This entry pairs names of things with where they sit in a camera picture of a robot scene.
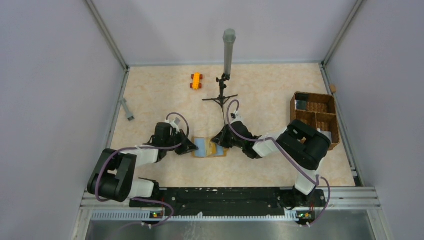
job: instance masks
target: gray wall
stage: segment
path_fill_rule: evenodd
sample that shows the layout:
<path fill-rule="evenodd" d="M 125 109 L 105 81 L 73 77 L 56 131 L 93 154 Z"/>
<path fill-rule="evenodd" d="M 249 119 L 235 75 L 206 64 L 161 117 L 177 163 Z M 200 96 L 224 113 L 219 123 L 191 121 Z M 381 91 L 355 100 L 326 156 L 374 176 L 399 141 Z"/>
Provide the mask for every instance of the gray wall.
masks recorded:
<path fill-rule="evenodd" d="M 424 1 L 367 1 L 329 65 L 363 178 L 396 239 L 423 239 Z"/>
<path fill-rule="evenodd" d="M 129 65 L 321 61 L 356 0 L 93 0 Z"/>
<path fill-rule="evenodd" d="M 123 70 L 82 0 L 0 1 L 1 239 L 69 239 Z"/>

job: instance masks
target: marble pattern surface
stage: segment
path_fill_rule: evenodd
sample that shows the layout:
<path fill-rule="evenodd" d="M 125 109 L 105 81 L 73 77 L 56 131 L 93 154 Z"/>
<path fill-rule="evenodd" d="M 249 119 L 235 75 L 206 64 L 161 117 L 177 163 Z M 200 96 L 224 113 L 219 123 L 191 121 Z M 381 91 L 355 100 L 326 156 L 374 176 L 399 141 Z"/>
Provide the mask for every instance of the marble pattern surface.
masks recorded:
<path fill-rule="evenodd" d="M 203 74 L 202 89 L 190 89 L 191 74 Z M 213 137 L 224 126 L 218 104 L 202 101 L 216 98 L 216 77 L 222 65 L 132 67 L 124 97 L 135 120 L 128 121 L 121 107 L 111 147 L 119 149 L 147 142 L 156 123 L 170 112 L 179 112 L 190 125 L 190 137 Z M 239 113 L 254 135 L 279 131 L 290 121 L 293 94 L 326 94 L 316 63 L 234 64 L 224 95 L 238 94 Z M 161 187 L 291 187 L 296 169 L 279 153 L 262 159 L 250 159 L 238 148 L 226 157 L 194 158 L 169 152 L 159 163 L 136 169 L 136 176 L 156 180 Z M 321 175 L 331 186 L 354 186 L 343 143 L 330 151 Z"/>

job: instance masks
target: purple cable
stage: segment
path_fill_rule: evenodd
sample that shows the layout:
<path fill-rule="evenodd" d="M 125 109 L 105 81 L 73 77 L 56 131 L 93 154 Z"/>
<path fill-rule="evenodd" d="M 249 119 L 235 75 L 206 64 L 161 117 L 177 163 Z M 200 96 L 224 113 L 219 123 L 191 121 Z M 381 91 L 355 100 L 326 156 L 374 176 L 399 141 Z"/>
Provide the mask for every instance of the purple cable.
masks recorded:
<path fill-rule="evenodd" d="M 166 203 L 166 202 L 156 201 L 156 200 L 148 200 L 148 199 L 143 199 L 143 198 L 138 198 L 138 197 L 134 197 L 134 198 L 131 198 L 131 199 L 132 200 L 135 200 L 135 201 L 144 202 L 144 203 L 161 204 L 161 205 L 165 205 L 169 209 L 171 209 L 171 214 L 167 218 L 165 218 L 163 221 L 160 221 L 160 222 L 158 222 L 158 223 L 156 223 L 154 225 L 151 225 L 152 228 L 158 227 L 160 225 L 163 225 L 166 221 L 168 221 L 170 218 L 172 218 L 172 216 L 174 216 L 174 208 L 171 205 L 169 205 L 168 203 Z M 116 235 L 117 233 L 119 233 L 120 231 L 122 231 L 123 229 L 125 229 L 125 228 L 127 228 L 129 226 L 132 226 L 132 225 L 142 225 L 142 223 L 140 223 L 138 221 L 127 223 L 127 224 L 121 226 L 120 228 L 118 228 L 116 231 L 114 231 L 106 239 L 109 240 L 111 237 L 113 237 L 114 235 Z"/>
<path fill-rule="evenodd" d="M 322 180 L 324 180 L 324 182 L 327 184 L 327 188 L 328 188 L 328 197 L 327 197 L 327 202 L 325 203 L 325 205 L 324 205 L 324 208 L 322 209 L 322 211 L 319 213 L 319 215 L 315 218 L 315 220 L 313 221 L 313 222 L 311 222 L 311 223 L 309 223 L 309 227 L 312 227 L 312 225 L 314 225 L 317 221 L 318 221 L 318 219 L 320 219 L 321 218 L 321 216 L 323 215 L 323 213 L 324 213 L 324 211 L 327 209 L 327 207 L 329 206 L 329 202 L 330 202 L 330 198 L 331 198 L 331 188 L 330 188 L 330 183 L 329 183 L 329 181 L 325 178 L 325 177 L 323 177 L 323 176 L 320 176 L 321 178 L 322 178 Z"/>
<path fill-rule="evenodd" d="M 170 115 L 178 115 L 182 118 L 182 120 L 184 120 L 185 125 L 187 126 L 187 138 L 189 137 L 189 133 L 190 133 L 190 128 L 189 128 L 189 123 L 187 122 L 186 118 L 179 114 L 178 112 L 171 112 L 170 114 L 168 114 L 166 116 L 166 120 L 168 120 L 168 118 L 170 117 Z M 181 143 L 175 145 L 175 146 L 168 146 L 168 147 L 156 147 L 156 146 L 140 146 L 139 149 L 157 149 L 157 150 L 172 150 L 172 149 L 176 149 L 179 146 L 181 146 Z M 109 164 L 109 162 L 120 152 L 122 151 L 127 151 L 127 150 L 136 150 L 136 147 L 124 147 L 121 149 L 116 150 L 114 153 L 112 153 L 107 160 L 104 162 L 103 166 L 101 167 L 100 172 L 98 173 L 98 177 L 97 180 L 95 182 L 95 189 L 94 189 L 94 195 L 95 195 L 95 199 L 97 199 L 97 201 L 99 202 L 107 202 L 109 201 L 109 199 L 101 199 L 99 196 L 99 188 L 100 188 L 100 179 L 102 178 L 103 174 L 106 171 L 106 168 Z"/>
<path fill-rule="evenodd" d="M 330 197 L 331 197 L 331 188 L 330 188 L 330 183 L 327 181 L 327 179 L 325 178 L 325 177 L 323 177 L 323 176 L 320 176 L 320 175 L 316 175 L 316 182 L 311 178 L 311 177 L 309 177 L 303 170 L 302 170 L 302 168 L 295 162 L 295 160 L 277 143 L 277 141 L 274 139 L 274 138 L 272 138 L 272 137 L 266 137 L 266 138 L 264 138 L 264 139 L 251 139 L 251 138 L 247 138 L 247 137 L 244 137 L 244 136 L 242 136 L 242 135 L 240 135 L 238 132 L 236 132 L 235 130 L 234 130 L 234 128 L 233 128 L 233 126 L 231 126 L 231 124 L 230 124 L 230 107 L 231 107 L 231 105 L 234 103 L 234 102 L 236 102 L 237 103 L 237 108 L 236 108 L 236 111 L 238 111 L 239 110 L 239 107 L 240 107 L 240 102 L 239 102 L 239 100 L 237 100 L 237 99 L 234 99 L 234 100 L 232 100 L 230 103 L 229 103 L 229 105 L 228 105 L 228 108 L 226 109 L 226 121 L 227 121 L 227 123 L 228 123 L 228 126 L 229 126 L 229 128 L 231 129 L 231 131 L 237 136 L 237 137 L 239 137 L 239 138 L 241 138 L 241 139 L 243 139 L 243 140 L 245 140 L 245 141 L 249 141 L 249 142 L 254 142 L 254 143 L 257 143 L 257 142 L 265 142 L 265 141 L 267 141 L 267 140 L 270 140 L 270 141 L 272 141 L 273 143 L 274 143 L 274 145 L 277 147 L 277 149 L 283 154 L 283 156 L 291 163 L 291 165 L 293 165 L 293 167 L 297 170 L 297 171 L 299 171 L 299 173 L 301 173 L 306 179 L 308 179 L 312 184 L 314 184 L 315 186 L 318 186 L 318 185 L 320 185 L 320 178 L 322 178 L 324 181 L 325 181 L 325 183 L 327 184 L 327 187 L 328 187 L 328 199 L 327 199 L 327 202 L 325 203 L 325 206 L 324 206 L 324 208 L 322 209 L 322 211 L 321 211 L 321 213 L 318 215 L 318 217 L 311 223 L 311 224 L 309 224 L 309 226 L 312 226 L 312 224 L 313 223 L 315 223 L 320 217 L 321 217 L 321 215 L 324 213 L 324 211 L 327 209 L 327 207 L 328 207 L 328 205 L 329 205 L 329 202 L 330 202 Z"/>

